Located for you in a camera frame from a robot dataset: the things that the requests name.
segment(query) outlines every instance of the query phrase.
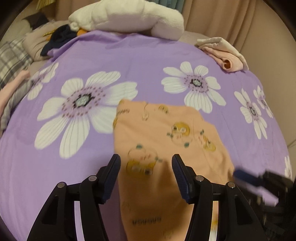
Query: orange cloth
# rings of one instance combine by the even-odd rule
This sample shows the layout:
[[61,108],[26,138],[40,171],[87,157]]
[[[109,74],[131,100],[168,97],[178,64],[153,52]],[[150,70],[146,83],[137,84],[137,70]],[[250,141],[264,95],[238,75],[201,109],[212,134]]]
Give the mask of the orange cloth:
[[83,35],[83,34],[86,34],[86,33],[88,33],[88,31],[81,28],[81,29],[78,30],[77,36],[80,36],[80,35]]
[[210,47],[203,47],[202,50],[207,55],[212,57],[226,72],[235,72],[243,69],[243,63],[241,60],[229,52],[213,49]]
[[[181,197],[171,159],[178,153],[196,174],[214,183],[230,181],[234,167],[215,127],[191,107],[129,100],[120,101],[113,126],[128,240],[184,240],[193,205]],[[217,218],[215,202],[213,223]]]

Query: screw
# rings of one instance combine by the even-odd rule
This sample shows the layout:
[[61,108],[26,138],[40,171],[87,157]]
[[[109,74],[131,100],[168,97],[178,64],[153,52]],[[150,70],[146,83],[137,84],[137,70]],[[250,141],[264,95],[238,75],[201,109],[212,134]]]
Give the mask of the screw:
[[90,180],[91,182],[95,181],[95,180],[96,180],[96,176],[94,176],[94,175],[93,175],[93,176],[90,176],[90,177],[89,177],[89,180]]
[[229,186],[230,188],[235,188],[235,184],[234,184],[233,182],[229,182],[229,183],[228,183],[228,186]]
[[204,180],[204,177],[198,175],[198,176],[195,177],[195,179],[196,179],[196,181],[202,182]]
[[57,184],[57,187],[58,188],[63,188],[65,186],[65,183],[64,182],[60,182]]

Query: wall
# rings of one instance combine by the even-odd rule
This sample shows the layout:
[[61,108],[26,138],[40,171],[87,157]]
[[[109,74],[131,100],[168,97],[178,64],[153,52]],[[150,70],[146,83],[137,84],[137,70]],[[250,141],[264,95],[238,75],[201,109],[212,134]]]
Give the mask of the wall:
[[[261,80],[266,101],[286,143],[291,143],[296,138],[296,41],[280,17],[262,0],[256,3],[241,53]],[[296,146],[289,152],[295,177]]]

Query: metal bolt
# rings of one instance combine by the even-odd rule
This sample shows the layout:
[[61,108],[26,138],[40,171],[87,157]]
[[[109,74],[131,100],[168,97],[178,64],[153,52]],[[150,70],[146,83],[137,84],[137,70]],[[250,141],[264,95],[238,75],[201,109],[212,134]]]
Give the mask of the metal bolt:
[[258,204],[259,206],[260,206],[261,202],[262,202],[262,198],[259,197],[259,196],[257,196],[257,204]]
[[198,176],[195,177],[195,179],[196,179],[196,181],[202,182],[204,180],[204,177],[198,175]]
[[60,182],[57,184],[57,187],[58,188],[63,188],[65,186],[65,183],[64,182]]
[[229,182],[229,183],[228,183],[228,186],[229,186],[230,188],[235,188],[235,184],[234,184],[233,182]]
[[90,180],[91,182],[95,181],[95,180],[96,180],[96,176],[90,176],[90,177],[89,177],[89,180]]

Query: pink cloth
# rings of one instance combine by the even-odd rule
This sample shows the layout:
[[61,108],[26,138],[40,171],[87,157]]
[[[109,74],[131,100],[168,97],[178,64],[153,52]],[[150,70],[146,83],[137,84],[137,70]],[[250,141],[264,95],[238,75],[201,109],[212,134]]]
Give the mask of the pink cloth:
[[212,57],[226,72],[235,72],[243,69],[243,63],[241,60],[229,52],[213,49],[210,47],[203,47],[202,50],[207,55]]
[[23,82],[24,79],[30,77],[30,72],[22,70],[15,79],[7,83],[2,90],[0,90],[0,116],[3,113],[3,110],[9,101],[10,97],[13,95],[15,90]]

